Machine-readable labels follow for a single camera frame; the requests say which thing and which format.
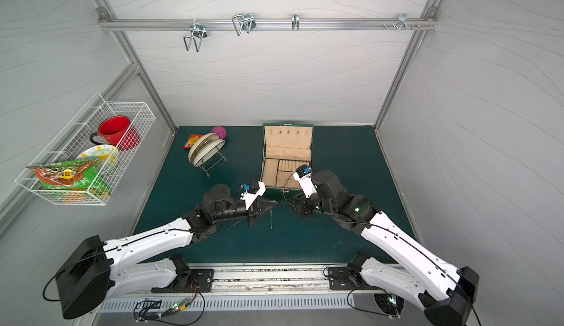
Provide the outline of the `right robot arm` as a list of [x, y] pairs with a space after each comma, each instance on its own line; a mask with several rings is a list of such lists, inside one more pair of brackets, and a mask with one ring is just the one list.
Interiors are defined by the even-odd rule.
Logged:
[[379, 247], [400, 265], [387, 267], [358, 255], [349, 265], [356, 286], [384, 289], [423, 310], [432, 325], [465, 325], [475, 313], [480, 276], [439, 258], [397, 226], [363, 195], [351, 195], [330, 170], [313, 173], [307, 165], [292, 173], [302, 192], [288, 202], [307, 215], [322, 213]]

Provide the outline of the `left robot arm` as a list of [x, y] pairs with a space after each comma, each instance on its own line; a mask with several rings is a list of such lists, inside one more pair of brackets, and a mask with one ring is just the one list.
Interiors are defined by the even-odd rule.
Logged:
[[229, 186], [217, 184], [200, 204], [163, 226], [120, 239], [95, 235], [79, 244], [53, 277], [63, 318], [90, 313], [105, 300], [141, 290], [184, 293], [198, 279], [180, 256], [153, 262], [152, 258], [197, 244], [218, 231], [218, 224], [245, 219], [252, 226], [278, 202], [264, 196], [266, 187], [253, 181], [239, 198]]

